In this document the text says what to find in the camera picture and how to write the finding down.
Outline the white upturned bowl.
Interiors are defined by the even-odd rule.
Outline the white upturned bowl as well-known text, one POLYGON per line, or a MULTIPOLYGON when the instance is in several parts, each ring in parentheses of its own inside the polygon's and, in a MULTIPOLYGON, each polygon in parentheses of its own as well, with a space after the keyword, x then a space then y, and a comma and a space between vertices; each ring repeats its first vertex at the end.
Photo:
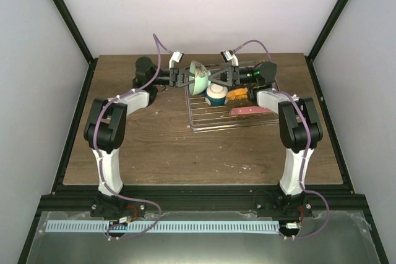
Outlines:
POLYGON ((210 106, 226 105, 228 89, 224 86, 211 83, 205 90, 205 102, 210 106))

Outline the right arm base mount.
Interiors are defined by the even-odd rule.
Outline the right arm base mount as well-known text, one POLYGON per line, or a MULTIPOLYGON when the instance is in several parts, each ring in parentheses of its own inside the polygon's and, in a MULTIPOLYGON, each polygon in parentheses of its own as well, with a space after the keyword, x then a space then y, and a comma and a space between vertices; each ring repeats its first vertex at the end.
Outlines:
POLYGON ((275 196, 258 196, 254 199, 257 215, 262 217, 277 218, 297 218, 303 215, 311 217, 312 211, 306 208, 304 195, 295 195, 291 197, 275 196))

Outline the orange scalloped plate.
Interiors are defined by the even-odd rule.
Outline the orange scalloped plate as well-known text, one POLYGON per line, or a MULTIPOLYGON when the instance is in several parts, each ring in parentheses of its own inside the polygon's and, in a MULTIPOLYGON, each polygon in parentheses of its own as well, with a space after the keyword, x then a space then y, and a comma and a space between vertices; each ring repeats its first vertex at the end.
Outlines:
POLYGON ((227 95, 227 100, 242 100, 248 98, 248 89, 247 88, 237 88, 234 90, 230 90, 227 95))

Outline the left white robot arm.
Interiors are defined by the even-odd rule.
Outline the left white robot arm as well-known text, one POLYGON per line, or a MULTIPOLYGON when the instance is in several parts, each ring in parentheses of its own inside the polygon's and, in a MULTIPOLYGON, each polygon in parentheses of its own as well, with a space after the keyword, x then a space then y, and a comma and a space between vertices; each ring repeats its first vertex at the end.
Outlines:
POLYGON ((125 199, 119 197, 123 187, 119 172, 119 148, 124 141, 127 117, 139 109, 148 107, 155 100, 157 85, 183 87, 183 72, 174 67, 184 54, 171 54, 168 70, 161 70, 149 57, 136 60, 136 74, 132 89, 114 98, 94 99, 84 128, 84 139, 95 156, 98 168, 100 193, 110 196, 105 210, 114 217, 126 210, 125 199))

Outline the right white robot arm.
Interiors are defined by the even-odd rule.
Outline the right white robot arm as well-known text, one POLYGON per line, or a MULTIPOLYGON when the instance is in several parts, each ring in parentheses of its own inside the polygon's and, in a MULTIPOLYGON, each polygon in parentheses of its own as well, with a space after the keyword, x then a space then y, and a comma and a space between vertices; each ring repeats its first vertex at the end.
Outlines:
POLYGON ((286 159, 280 188, 284 195, 275 200, 279 215, 290 216, 297 209, 293 196, 305 189, 306 166, 323 138, 323 129, 314 100, 276 90, 277 65, 264 61, 255 66, 229 66, 209 75, 209 81, 224 87, 248 85, 250 100, 278 116, 280 139, 286 148, 286 159))

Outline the pink dotted scalloped plate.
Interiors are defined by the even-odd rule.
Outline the pink dotted scalloped plate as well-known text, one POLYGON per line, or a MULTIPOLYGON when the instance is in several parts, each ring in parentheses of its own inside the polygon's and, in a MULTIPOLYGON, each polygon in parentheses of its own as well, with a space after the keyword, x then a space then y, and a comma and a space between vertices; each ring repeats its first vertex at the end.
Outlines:
POLYGON ((259 106, 246 106, 239 108, 230 109, 229 114, 231 116, 242 116, 242 115, 251 115, 251 114, 267 114, 272 113, 270 109, 262 108, 259 106))

